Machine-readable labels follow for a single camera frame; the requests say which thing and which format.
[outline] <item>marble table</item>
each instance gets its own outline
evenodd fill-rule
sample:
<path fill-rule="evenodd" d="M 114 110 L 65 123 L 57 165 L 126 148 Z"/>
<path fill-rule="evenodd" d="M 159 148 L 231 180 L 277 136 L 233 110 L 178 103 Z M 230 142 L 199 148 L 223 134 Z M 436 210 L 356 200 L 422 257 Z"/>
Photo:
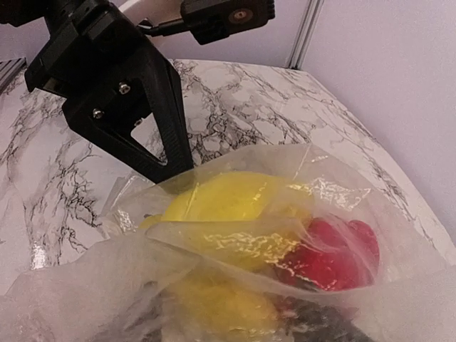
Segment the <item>marble table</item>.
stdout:
<path fill-rule="evenodd" d="M 377 140 L 308 73 L 174 61 L 196 164 L 251 144 L 313 142 L 358 170 L 451 264 L 456 248 Z M 0 95 L 0 294 L 19 273 L 77 259 L 107 238 L 100 211 L 129 167 L 73 133 L 62 99 L 28 93 L 21 73 Z M 153 121 L 136 134 L 155 154 Z"/>

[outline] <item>marble surface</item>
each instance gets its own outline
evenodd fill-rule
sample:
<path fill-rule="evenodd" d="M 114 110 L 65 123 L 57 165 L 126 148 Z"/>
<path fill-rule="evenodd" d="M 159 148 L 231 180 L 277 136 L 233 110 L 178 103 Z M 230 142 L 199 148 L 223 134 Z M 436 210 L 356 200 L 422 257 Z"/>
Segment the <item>marble surface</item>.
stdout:
<path fill-rule="evenodd" d="M 175 61 L 197 164 L 251 144 L 313 142 L 357 169 L 456 264 L 445 228 L 363 125 L 311 75 Z M 131 169 L 71 132 L 63 100 L 28 93 L 21 73 L 0 95 L 0 294 L 20 272 L 77 259 L 106 238 L 100 211 Z M 153 124 L 138 137 L 160 154 Z"/>

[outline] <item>red fruit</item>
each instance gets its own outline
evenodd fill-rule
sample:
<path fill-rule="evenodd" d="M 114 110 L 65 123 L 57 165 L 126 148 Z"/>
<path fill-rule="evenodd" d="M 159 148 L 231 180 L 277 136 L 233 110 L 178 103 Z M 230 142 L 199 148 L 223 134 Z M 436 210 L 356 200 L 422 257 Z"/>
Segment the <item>red fruit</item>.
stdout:
<path fill-rule="evenodd" d="M 310 281 L 326 291 L 373 283 L 380 261 L 373 230 L 357 220 L 348 224 L 340 219 L 334 222 L 331 225 L 321 218 L 312 220 L 309 240 L 302 241 L 277 265 L 281 281 L 294 286 L 299 286 L 300 281 Z"/>

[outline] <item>white wall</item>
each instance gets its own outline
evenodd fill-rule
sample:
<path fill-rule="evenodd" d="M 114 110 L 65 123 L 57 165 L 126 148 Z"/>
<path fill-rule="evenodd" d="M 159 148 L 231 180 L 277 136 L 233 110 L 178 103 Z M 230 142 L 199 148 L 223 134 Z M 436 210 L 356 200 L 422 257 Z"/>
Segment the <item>white wall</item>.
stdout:
<path fill-rule="evenodd" d="M 151 0 L 157 4 L 164 0 Z M 120 5 L 125 0 L 111 0 Z M 200 46 L 190 33 L 158 39 L 168 58 L 193 58 L 286 66 L 309 0 L 276 0 L 276 18 L 266 26 Z M 0 61 L 24 57 L 30 61 L 47 42 L 43 19 L 13 28 L 0 25 Z"/>
<path fill-rule="evenodd" d="M 456 1 L 327 0 L 304 61 L 456 241 Z"/>

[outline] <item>plastic bag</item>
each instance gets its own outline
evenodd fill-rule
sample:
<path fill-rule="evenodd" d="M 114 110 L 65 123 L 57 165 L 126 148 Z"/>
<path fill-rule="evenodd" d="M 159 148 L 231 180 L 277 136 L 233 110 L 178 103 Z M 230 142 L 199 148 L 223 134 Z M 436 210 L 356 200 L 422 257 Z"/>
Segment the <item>plastic bag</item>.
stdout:
<path fill-rule="evenodd" d="M 0 341 L 454 340 L 455 270 L 317 147 L 246 147 L 145 184 L 111 196 L 119 237 L 16 280 Z"/>

